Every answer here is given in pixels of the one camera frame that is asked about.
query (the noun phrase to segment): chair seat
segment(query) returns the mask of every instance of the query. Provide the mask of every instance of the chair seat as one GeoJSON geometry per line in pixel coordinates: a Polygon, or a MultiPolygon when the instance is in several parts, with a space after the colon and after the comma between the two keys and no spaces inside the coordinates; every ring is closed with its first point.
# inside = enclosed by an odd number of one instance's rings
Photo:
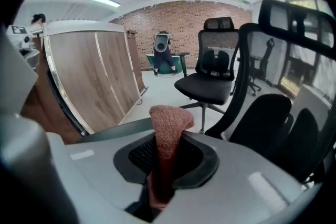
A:
{"type": "Polygon", "coordinates": [[[198,102],[223,105],[230,96],[232,81],[194,73],[175,82],[175,88],[198,102]]]}

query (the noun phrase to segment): white floor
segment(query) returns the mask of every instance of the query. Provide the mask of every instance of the white floor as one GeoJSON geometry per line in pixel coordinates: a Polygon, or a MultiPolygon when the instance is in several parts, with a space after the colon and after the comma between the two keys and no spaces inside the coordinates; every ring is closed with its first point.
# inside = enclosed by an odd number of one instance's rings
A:
{"type": "MultiPolygon", "coordinates": [[[[194,72],[195,70],[188,70],[188,74],[194,72]]],[[[130,114],[124,119],[123,123],[148,118],[150,116],[149,109],[153,105],[165,104],[172,106],[182,106],[196,102],[195,100],[190,100],[188,97],[175,89],[174,83],[183,77],[183,74],[181,73],[176,77],[171,75],[155,77],[153,71],[143,71],[142,77],[145,86],[148,87],[148,90],[142,96],[142,104],[136,105],[130,114]]],[[[218,107],[225,111],[230,104],[230,101],[231,97],[229,97],[229,100],[226,104],[219,105],[218,107]]],[[[195,119],[195,125],[189,129],[189,131],[199,132],[202,125],[202,109],[192,108],[188,110],[194,115],[195,119]]],[[[218,112],[207,109],[205,117],[205,130],[217,123],[222,116],[223,115],[218,112]]]]}

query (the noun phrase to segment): person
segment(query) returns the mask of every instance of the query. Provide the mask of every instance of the person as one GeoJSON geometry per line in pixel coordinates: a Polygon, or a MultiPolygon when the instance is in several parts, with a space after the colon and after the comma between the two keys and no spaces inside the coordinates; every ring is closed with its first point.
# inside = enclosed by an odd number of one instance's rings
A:
{"type": "MultiPolygon", "coordinates": [[[[161,31],[158,34],[168,34],[168,33],[166,31],[161,31]]],[[[173,75],[174,76],[177,75],[176,66],[174,64],[174,60],[171,55],[169,45],[170,45],[170,37],[168,40],[168,46],[164,51],[159,52],[156,50],[156,47],[154,46],[154,75],[156,77],[158,75],[158,70],[160,68],[160,65],[163,61],[166,61],[168,65],[171,67],[173,71],[173,75]]]]}
{"type": "Polygon", "coordinates": [[[45,22],[46,22],[46,16],[43,13],[40,13],[40,14],[35,14],[33,16],[31,24],[32,25],[34,24],[42,25],[45,22]]]}

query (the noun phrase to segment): chair headrest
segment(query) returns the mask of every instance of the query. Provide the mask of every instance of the chair headrest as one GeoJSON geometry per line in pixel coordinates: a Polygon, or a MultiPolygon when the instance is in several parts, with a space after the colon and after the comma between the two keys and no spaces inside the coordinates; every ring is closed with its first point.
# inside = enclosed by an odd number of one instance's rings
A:
{"type": "Polygon", "coordinates": [[[204,30],[224,30],[232,31],[235,29],[231,17],[209,18],[205,20],[204,30]]]}

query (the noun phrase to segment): floor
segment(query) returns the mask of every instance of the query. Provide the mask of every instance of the floor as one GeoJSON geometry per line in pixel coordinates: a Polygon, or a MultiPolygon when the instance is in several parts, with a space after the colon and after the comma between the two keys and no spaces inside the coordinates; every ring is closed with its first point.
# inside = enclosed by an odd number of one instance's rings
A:
{"type": "MultiPolygon", "coordinates": [[[[188,70],[188,74],[194,73],[195,70],[188,70]]],[[[143,81],[146,87],[148,87],[145,94],[142,96],[142,104],[136,105],[130,114],[124,119],[123,123],[132,122],[135,120],[140,120],[143,118],[148,118],[149,109],[153,105],[158,104],[166,104],[172,106],[182,106],[185,104],[194,103],[195,100],[190,100],[185,95],[181,94],[174,87],[174,83],[183,77],[183,74],[179,74],[174,77],[172,75],[158,76],[155,77],[153,71],[143,71],[142,72],[143,81]]],[[[253,101],[260,95],[265,93],[281,93],[278,89],[272,88],[269,85],[265,84],[263,81],[258,81],[256,79],[255,83],[261,86],[261,91],[257,92],[257,96],[252,96],[252,91],[248,88],[247,95],[243,107],[236,119],[236,121],[225,131],[225,137],[228,139],[232,134],[233,130],[237,126],[239,120],[244,115],[245,111],[249,108],[249,106],[253,103],[253,101]]],[[[229,97],[228,102],[224,105],[218,105],[222,110],[226,110],[231,102],[232,97],[229,97]]],[[[199,132],[202,125],[202,109],[201,108],[192,108],[188,109],[193,115],[195,119],[195,125],[189,131],[191,132],[199,132]]],[[[215,112],[213,110],[206,110],[206,118],[205,118],[205,129],[207,130],[215,123],[223,115],[215,112]]]]}

